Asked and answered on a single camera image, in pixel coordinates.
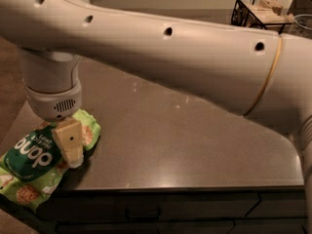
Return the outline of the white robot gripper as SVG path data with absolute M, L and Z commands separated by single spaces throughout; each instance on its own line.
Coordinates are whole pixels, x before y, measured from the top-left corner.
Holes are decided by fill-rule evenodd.
M 79 55 L 69 53 L 19 48 L 26 98 L 38 117 L 59 121 L 81 107 L 80 59 Z M 67 165 L 71 169 L 80 167 L 84 160 L 81 122 L 68 118 L 59 122 L 52 134 Z

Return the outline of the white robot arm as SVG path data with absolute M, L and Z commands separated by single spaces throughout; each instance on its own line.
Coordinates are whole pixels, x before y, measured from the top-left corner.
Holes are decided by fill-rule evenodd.
M 309 39 L 93 6 L 88 0 L 0 0 L 0 36 L 33 55 L 24 83 L 35 114 L 72 115 L 55 103 L 80 89 L 46 59 L 81 55 L 201 96 L 287 137 L 311 183 Z

